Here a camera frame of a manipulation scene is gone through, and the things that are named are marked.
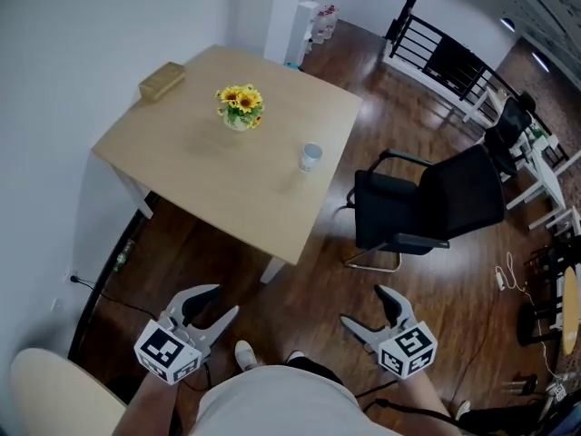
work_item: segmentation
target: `chair backrest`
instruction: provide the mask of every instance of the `chair backrest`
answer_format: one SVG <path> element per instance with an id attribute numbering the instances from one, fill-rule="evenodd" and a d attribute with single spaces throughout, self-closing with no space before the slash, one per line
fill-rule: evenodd
<path id="1" fill-rule="evenodd" d="M 482 145 L 431 165 L 418 192 L 428 237 L 452 239 L 505 217 L 498 173 Z"/>
<path id="2" fill-rule="evenodd" d="M 531 125 L 532 121 L 531 115 L 518 100 L 509 97 L 494 127 L 504 145 L 510 148 L 517 143 L 518 137 Z"/>

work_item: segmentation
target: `ceiling light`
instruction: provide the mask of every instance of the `ceiling light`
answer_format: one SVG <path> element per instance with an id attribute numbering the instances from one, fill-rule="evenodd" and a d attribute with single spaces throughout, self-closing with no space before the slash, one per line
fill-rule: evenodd
<path id="1" fill-rule="evenodd" d="M 544 54 L 541 54 L 540 52 L 533 52 L 533 56 L 535 57 L 535 60 L 537 60 L 537 63 L 543 66 L 543 69 L 548 72 L 549 66 L 548 58 Z"/>
<path id="2" fill-rule="evenodd" d="M 500 22 L 503 25 L 505 25 L 508 29 L 510 29 L 513 33 L 515 32 L 515 24 L 512 22 L 512 19 L 500 18 Z"/>

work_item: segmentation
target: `vase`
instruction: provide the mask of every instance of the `vase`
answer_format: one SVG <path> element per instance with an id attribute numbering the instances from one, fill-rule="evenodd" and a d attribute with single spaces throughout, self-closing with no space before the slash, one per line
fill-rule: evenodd
<path id="1" fill-rule="evenodd" d="M 240 119 L 240 117 L 236 116 L 233 122 L 228 119 L 228 115 L 225 114 L 223 117 L 224 124 L 226 124 L 230 129 L 237 131 L 239 133 L 243 133 L 248 129 L 248 125 Z"/>

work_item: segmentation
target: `ceiling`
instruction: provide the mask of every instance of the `ceiling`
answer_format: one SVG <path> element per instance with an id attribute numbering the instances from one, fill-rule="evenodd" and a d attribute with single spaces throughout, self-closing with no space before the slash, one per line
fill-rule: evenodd
<path id="1" fill-rule="evenodd" d="M 581 0 L 489 0 L 581 89 Z"/>

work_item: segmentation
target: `white cube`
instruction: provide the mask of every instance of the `white cube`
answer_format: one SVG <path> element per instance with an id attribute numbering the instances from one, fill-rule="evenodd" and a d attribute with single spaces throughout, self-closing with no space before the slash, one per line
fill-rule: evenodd
<path id="1" fill-rule="evenodd" d="M 405 380 L 428 367 L 437 348 L 438 341 L 421 322 L 379 345 L 379 365 Z"/>
<path id="2" fill-rule="evenodd" d="M 202 365 L 202 353 L 150 320 L 135 347 L 137 360 L 168 384 L 175 384 Z"/>

